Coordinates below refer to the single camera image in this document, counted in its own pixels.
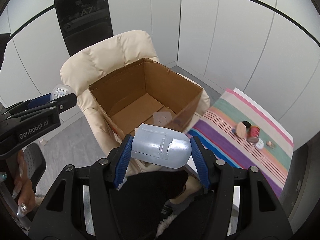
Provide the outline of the person's left hand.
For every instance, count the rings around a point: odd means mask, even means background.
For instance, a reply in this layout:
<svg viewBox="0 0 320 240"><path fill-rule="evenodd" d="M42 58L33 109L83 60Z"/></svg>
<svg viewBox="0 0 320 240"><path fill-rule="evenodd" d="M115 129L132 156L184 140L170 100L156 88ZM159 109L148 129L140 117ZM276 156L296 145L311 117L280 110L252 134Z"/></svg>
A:
<svg viewBox="0 0 320 240"><path fill-rule="evenodd" d="M31 212L35 207L35 192L33 191L33 184L27 176L27 163L24 159L22 150L17 152L17 168L14 172L14 189L12 197L17 199L18 218L23 218L27 213Z"/></svg>

